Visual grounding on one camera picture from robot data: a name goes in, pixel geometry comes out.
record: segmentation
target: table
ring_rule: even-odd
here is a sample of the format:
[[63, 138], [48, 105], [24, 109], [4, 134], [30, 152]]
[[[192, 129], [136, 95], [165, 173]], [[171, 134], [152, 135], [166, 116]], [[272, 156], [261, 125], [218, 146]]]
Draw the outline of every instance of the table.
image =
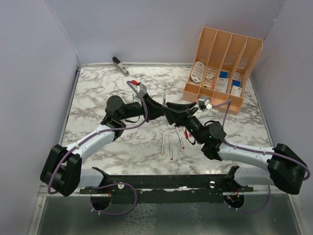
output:
[[[130, 76], [124, 77], [114, 67], [82, 68], [74, 99], [68, 116], [63, 145], [75, 142], [93, 131], [105, 116], [107, 99], [121, 96], [125, 102], [133, 101], [133, 91], [127, 80], [137, 80], [147, 86], [148, 94], [162, 103], [163, 91], [166, 100], [182, 101], [182, 92], [190, 74], [190, 67], [127, 67]], [[224, 113], [212, 110], [197, 117], [207, 120], [222, 120]], [[241, 112], [228, 115], [225, 123], [226, 139], [241, 144], [270, 146], [262, 114], [251, 84], [248, 80]], [[166, 131], [165, 154], [161, 155], [162, 132]], [[227, 173], [234, 162], [207, 159], [201, 146], [192, 146], [179, 129], [185, 149], [179, 144], [174, 126], [168, 125], [165, 117], [145, 123], [138, 129], [124, 131], [115, 142], [101, 148], [83, 164], [83, 168], [96, 166], [108, 174], [222, 174]], [[169, 136], [172, 138], [174, 159], [170, 160]]]

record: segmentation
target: marble table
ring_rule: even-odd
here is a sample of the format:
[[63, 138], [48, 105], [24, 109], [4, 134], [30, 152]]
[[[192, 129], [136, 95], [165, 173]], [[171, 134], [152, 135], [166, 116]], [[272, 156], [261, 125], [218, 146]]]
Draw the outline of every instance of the marble table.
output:
[[[126, 84], [127, 80], [144, 83], [149, 95], [160, 103], [164, 89], [167, 91], [166, 101], [186, 103], [182, 100], [182, 92], [190, 67], [129, 66], [127, 69], [130, 72], [128, 77], [124, 77], [114, 67], [81, 69], [63, 145], [79, 140], [100, 124], [110, 96], [119, 95], [125, 102], [133, 101], [133, 92]], [[197, 117], [204, 123], [207, 120], [221, 121], [223, 116], [224, 113], [212, 110]], [[270, 146], [250, 80], [246, 85], [240, 113], [237, 116], [228, 115], [224, 129], [227, 140], [259, 147]], [[161, 155], [163, 131], [166, 132], [165, 154]], [[184, 129], [180, 128], [179, 131], [185, 145], [184, 150], [179, 144], [175, 127], [168, 125], [164, 117], [145, 123], [138, 129], [124, 131], [119, 139], [88, 158], [83, 168], [96, 166], [108, 174], [221, 174], [227, 173], [233, 165], [243, 165], [207, 159], [201, 152], [201, 145], [192, 146], [184, 137]], [[170, 160], [169, 136], [173, 142], [173, 160]]]

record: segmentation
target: metal frame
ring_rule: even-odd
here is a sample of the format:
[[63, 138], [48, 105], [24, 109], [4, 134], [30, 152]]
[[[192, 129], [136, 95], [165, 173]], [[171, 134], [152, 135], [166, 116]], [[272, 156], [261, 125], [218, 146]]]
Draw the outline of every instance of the metal frame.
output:
[[[150, 66], [150, 67], [165, 67], [165, 66], [168, 66], [168, 67], [189, 67], [189, 66], [192, 66], [192, 64], [189, 64], [189, 63], [188, 64], [169, 64], [169, 63], [130, 63], [130, 62], [125, 63], [124, 62], [123, 64], [124, 65], [136, 66], [136, 67], [142, 67], [142, 66]], [[64, 121], [63, 126], [62, 126], [62, 131], [61, 131], [59, 143], [62, 143], [62, 140], [63, 140], [64, 132], [65, 132], [66, 125], [67, 125], [68, 115], [70, 113], [70, 109], [71, 109], [71, 105], [72, 105], [72, 102], [73, 102], [73, 99], [74, 99], [76, 86], [77, 86], [77, 83], [78, 83], [79, 74], [80, 74], [81, 68], [84, 68], [84, 67], [113, 67], [113, 63], [94, 63], [94, 64], [79, 64], [78, 65], [78, 69], [77, 69], [77, 72], [76, 72], [76, 76], [75, 76], [75, 80], [74, 80], [74, 84], [73, 84], [71, 97], [70, 97], [69, 104], [68, 104], [68, 107], [67, 107], [65, 121]], [[267, 122], [266, 122], [266, 119], [265, 119], [265, 116], [264, 116], [264, 113], [263, 113], [263, 110], [262, 110], [262, 106], [259, 103], [259, 98], [258, 98], [258, 95], [257, 95], [257, 93], [255, 91], [253, 80], [251, 79], [251, 77], [250, 77], [250, 80], [252, 82], [252, 86], [253, 86], [253, 89], [254, 89], [254, 92], [255, 92], [258, 104], [259, 104], [259, 108], [261, 110], [261, 114], [262, 114], [262, 117], [263, 117], [263, 120], [264, 120], [264, 124], [265, 124], [266, 130], [267, 130], [267, 133], [268, 133], [269, 141], [270, 141], [271, 145], [273, 146], [273, 141], [272, 141], [272, 138], [271, 138], [271, 134], [270, 134], [270, 131], [268, 129], [268, 125], [267, 125]], [[276, 187], [271, 187], [271, 189], [272, 189], [272, 193], [282, 193]], [[254, 191], [251, 192], [251, 193], [252, 194], [266, 194], [266, 193], [268, 193], [268, 190], [267, 190], [267, 188], [265, 186], [256, 186], [256, 187], [254, 187]], [[37, 205], [36, 205], [35, 212], [34, 212], [34, 215], [32, 217], [32, 220], [31, 220], [31, 223], [30, 223], [30, 227], [29, 227], [29, 231], [28, 231], [29, 235], [34, 235], [34, 234], [38, 233], [41, 217], [42, 217], [44, 206], [45, 206], [45, 199], [46, 199], [47, 196], [50, 196], [47, 193], [47, 186], [41, 185], [40, 186], [40, 190], [39, 190], [39, 196], [38, 196], [38, 199], [37, 199]], [[108, 197], [109, 195], [108, 194], [88, 194], [88, 193], [87, 194], [81, 194], [80, 191], [77, 189], [71, 196]], [[306, 220], [304, 219], [304, 215], [301, 212], [301, 210], [299, 209], [300, 208], [300, 203], [298, 201], [297, 196], [289, 195], [289, 198], [290, 198], [290, 201], [291, 201], [291, 204], [292, 204], [292, 209], [293, 209], [294, 215], [296, 217], [297, 224], [298, 224], [298, 227], [300, 229], [301, 234], [302, 235], [310, 234], [309, 226], [305, 222]]]

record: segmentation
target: storage box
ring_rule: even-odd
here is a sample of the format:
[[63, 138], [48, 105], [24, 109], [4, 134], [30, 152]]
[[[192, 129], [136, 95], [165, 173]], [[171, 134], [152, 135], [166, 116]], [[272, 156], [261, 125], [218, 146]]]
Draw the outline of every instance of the storage box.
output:
[[[210, 97], [211, 104], [215, 105], [231, 99], [229, 113], [237, 115], [244, 100], [246, 81], [260, 56], [262, 45], [261, 39], [203, 27], [194, 64], [196, 61], [201, 61], [205, 65], [205, 72], [200, 83], [193, 82], [189, 76], [182, 99], [197, 102], [201, 95], [207, 95]], [[221, 71], [229, 74], [225, 93], [215, 90]], [[215, 75], [208, 80], [206, 78], [208, 73], [215, 73]], [[240, 97], [230, 94], [231, 83], [235, 76], [240, 77], [239, 81], [242, 85]], [[227, 105], [224, 105], [216, 109], [225, 111], [226, 108]]]

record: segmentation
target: gray floor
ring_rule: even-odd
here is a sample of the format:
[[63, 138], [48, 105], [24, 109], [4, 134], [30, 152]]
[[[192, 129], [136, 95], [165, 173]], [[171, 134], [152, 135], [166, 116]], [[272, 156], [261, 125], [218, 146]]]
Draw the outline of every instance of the gray floor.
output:
[[[243, 209], [256, 209], [266, 194], [246, 196]], [[129, 205], [111, 206], [111, 211]], [[40, 235], [299, 235], [290, 200], [274, 194], [259, 213], [244, 214], [225, 204], [138, 204], [123, 216], [90, 211], [88, 197], [48, 197], [40, 223]]]

